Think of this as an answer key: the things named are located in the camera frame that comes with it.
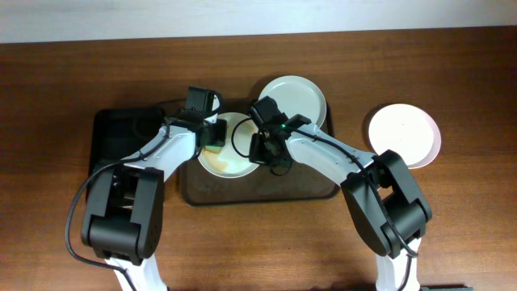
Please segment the white plate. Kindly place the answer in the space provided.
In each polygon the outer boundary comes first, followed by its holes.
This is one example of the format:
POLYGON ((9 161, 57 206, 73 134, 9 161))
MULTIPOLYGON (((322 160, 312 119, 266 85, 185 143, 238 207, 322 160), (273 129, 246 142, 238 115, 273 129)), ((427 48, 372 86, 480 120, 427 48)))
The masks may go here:
POLYGON ((319 87, 307 78, 296 75, 276 78, 263 88, 259 98, 266 96, 274 99, 278 109, 289 118, 301 114, 318 127, 326 119, 326 99, 319 87))
POLYGON ((257 126, 252 120, 248 120, 240 124, 235 134, 232 135, 235 125, 246 119, 247 115, 239 112, 226 112, 219 115, 218 118, 227 121, 225 145, 217 153, 204 149, 198 157, 201 166, 212 175, 225 179, 241 178, 252 173, 259 165, 250 162, 248 158, 243 158, 234 150, 234 147, 241 154, 248 155, 252 135, 258 132, 257 126))
POLYGON ((421 108, 395 103, 379 109, 368 122, 368 141, 377 154, 392 150, 410 169, 432 163, 441 150, 441 132, 421 108))

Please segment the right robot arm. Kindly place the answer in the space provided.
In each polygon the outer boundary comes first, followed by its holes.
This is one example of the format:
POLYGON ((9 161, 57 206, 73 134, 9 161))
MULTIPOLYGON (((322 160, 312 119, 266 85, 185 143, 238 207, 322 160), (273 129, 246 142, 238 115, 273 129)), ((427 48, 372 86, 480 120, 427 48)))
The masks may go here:
POLYGON ((376 289, 420 290, 418 248, 432 211, 402 157, 350 147, 305 116, 287 117, 268 96, 253 103, 249 114, 258 127, 249 160, 281 167, 297 162, 333 181, 357 233, 376 255, 376 289))

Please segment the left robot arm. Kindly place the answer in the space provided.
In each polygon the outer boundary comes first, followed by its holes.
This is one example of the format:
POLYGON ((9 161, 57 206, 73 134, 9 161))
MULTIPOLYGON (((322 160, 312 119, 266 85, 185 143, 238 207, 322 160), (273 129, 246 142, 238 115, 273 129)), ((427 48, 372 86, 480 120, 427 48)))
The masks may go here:
POLYGON ((124 290, 165 290, 155 251, 162 233, 165 183, 206 146, 225 144, 221 93, 191 86, 186 104, 164 118, 157 135, 133 154, 94 171, 87 192, 82 243, 111 269, 124 290))

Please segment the green yellow sponge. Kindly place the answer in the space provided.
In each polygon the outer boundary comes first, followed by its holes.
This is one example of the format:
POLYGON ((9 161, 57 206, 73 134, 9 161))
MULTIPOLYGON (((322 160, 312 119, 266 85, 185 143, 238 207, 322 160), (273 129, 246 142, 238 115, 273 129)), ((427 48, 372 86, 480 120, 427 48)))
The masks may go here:
POLYGON ((222 145, 206 145, 203 149, 204 154, 219 154, 223 149, 222 145))

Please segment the white plate bottom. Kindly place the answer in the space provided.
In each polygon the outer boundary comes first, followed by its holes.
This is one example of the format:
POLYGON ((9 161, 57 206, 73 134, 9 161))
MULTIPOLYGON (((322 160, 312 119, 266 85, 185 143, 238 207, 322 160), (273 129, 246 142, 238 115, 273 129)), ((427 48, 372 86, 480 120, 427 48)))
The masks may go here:
POLYGON ((241 178, 252 173, 259 165, 250 162, 248 158, 243 158, 234 150, 234 147, 241 154, 248 155, 252 135, 258 132, 257 126, 252 120, 248 120, 240 124, 235 134, 232 135, 235 125, 246 119, 247 115, 239 112, 226 112, 219 115, 218 118, 227 121, 225 145, 217 153, 204 149, 198 157, 201 166, 212 175, 225 179, 241 178))

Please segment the white plate top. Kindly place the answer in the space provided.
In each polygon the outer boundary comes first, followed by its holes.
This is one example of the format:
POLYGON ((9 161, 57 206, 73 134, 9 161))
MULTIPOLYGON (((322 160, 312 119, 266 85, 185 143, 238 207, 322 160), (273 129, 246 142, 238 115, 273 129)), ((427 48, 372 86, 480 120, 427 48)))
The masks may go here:
POLYGON ((278 109, 289 118, 301 114, 318 127, 326 119, 326 99, 319 87, 307 78, 296 75, 276 78, 263 88, 259 98, 266 96, 274 99, 278 109))

